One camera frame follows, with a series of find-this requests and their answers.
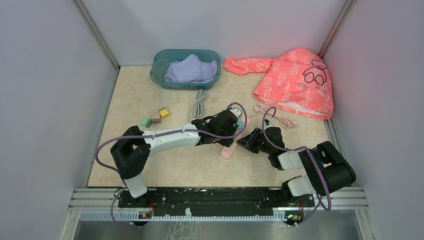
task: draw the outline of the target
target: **purple cloth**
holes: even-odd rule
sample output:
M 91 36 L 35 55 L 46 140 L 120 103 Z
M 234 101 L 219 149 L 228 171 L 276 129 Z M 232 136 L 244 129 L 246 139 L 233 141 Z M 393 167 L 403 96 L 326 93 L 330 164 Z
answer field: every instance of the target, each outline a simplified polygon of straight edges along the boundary
M 207 83 L 214 79 L 217 68 L 217 61 L 202 62 L 191 54 L 183 61 L 171 62 L 164 78 L 165 82 Z

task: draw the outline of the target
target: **coiled gray cord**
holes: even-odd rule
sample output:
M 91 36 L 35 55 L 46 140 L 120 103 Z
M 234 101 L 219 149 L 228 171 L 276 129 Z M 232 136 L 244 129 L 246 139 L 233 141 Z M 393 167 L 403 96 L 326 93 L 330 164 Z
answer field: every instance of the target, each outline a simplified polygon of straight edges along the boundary
M 203 109 L 202 100 L 206 98 L 207 94 L 208 94 L 208 91 L 204 89 L 199 89 L 197 91 L 196 98 L 195 98 L 196 102 L 187 112 L 188 122 L 191 122 L 192 118 L 198 119 L 203 115 L 205 110 Z

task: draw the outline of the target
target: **beige tabletop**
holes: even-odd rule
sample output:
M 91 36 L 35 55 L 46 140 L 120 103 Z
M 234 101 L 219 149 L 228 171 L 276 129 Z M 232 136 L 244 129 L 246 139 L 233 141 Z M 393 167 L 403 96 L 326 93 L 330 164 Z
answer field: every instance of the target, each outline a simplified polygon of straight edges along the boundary
M 194 104 L 196 91 L 163 89 L 150 79 L 151 66 L 127 66 L 120 69 L 110 107 L 104 123 L 100 142 L 121 136 L 129 127 L 138 125 L 141 130 L 165 130 L 187 124 L 186 114 Z M 219 81 L 208 90 L 203 101 L 204 117 L 217 114 L 232 102 L 241 103 L 247 114 L 260 104 L 253 91 L 264 73 L 236 75 L 221 71 Z M 162 123 L 150 128 L 140 125 L 143 117 L 150 117 L 162 107 L 167 107 L 170 116 Z M 294 129 L 282 130 L 283 141 L 288 148 L 313 147 L 328 140 L 324 121 L 278 110 L 278 114 L 297 122 Z M 261 115 L 253 116 L 245 134 L 260 127 Z M 112 144 L 100 151 L 103 163 L 115 166 L 109 152 Z M 280 171 L 272 167 L 264 153 L 250 153 L 238 146 L 230 159 L 220 153 L 219 144 L 197 147 L 181 147 L 160 152 L 149 157 L 143 176 L 151 187 L 273 187 L 298 175 L 303 169 Z M 119 175 L 94 162 L 88 186 L 121 186 Z

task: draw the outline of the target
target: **blue basket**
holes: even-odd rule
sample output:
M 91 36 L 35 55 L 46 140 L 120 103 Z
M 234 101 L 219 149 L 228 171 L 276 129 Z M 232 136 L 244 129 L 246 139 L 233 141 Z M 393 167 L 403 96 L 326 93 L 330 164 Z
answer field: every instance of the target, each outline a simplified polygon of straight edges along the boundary
M 209 82 L 196 82 L 196 83 L 180 83 L 180 82 L 166 82 L 165 74 L 167 73 L 170 63 L 181 62 L 191 54 L 198 56 L 200 61 L 205 63 L 212 63 L 216 61 L 217 70 L 213 80 Z M 176 90 L 208 90 L 218 81 L 221 74 L 221 58 L 211 50 L 197 50 L 197 49 L 166 49 L 160 51 L 154 57 L 153 66 L 150 71 L 150 78 L 156 84 L 159 84 L 164 89 Z

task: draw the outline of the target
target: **white wall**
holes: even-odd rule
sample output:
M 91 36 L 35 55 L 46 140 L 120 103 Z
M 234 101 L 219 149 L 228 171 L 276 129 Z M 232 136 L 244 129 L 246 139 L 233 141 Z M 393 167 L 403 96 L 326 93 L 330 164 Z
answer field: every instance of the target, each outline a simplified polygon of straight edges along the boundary
M 319 52 L 345 0 L 83 0 L 120 65 L 150 64 L 164 49 L 225 57 Z
M 330 46 L 348 161 L 382 239 L 422 239 L 424 1 L 357 1 Z
M 71 0 L 0 1 L 0 239 L 59 237 L 114 80 Z

